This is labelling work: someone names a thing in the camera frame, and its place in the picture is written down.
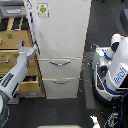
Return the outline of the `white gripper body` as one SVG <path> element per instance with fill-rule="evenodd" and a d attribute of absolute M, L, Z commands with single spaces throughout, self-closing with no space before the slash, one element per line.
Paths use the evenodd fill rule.
<path fill-rule="evenodd" d="M 18 47 L 18 53 L 23 54 L 27 57 L 28 60 L 32 59 L 35 56 L 36 53 L 36 46 L 33 47 L 25 47 L 25 42 L 22 41 L 17 45 Z"/>

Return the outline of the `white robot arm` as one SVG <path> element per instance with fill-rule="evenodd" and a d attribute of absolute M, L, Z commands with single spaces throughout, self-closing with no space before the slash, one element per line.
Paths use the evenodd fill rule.
<path fill-rule="evenodd" d="M 17 64 L 0 79 L 0 128 L 8 121 L 7 103 L 12 99 L 28 72 L 29 61 L 35 56 L 38 46 L 25 47 L 24 41 L 18 44 Z"/>

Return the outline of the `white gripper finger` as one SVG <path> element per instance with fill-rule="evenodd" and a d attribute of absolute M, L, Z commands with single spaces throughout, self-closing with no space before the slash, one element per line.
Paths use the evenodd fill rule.
<path fill-rule="evenodd" d="M 40 54 L 40 50 L 39 50 L 39 47 L 34 44 L 33 47 L 32 47 L 38 54 Z"/>

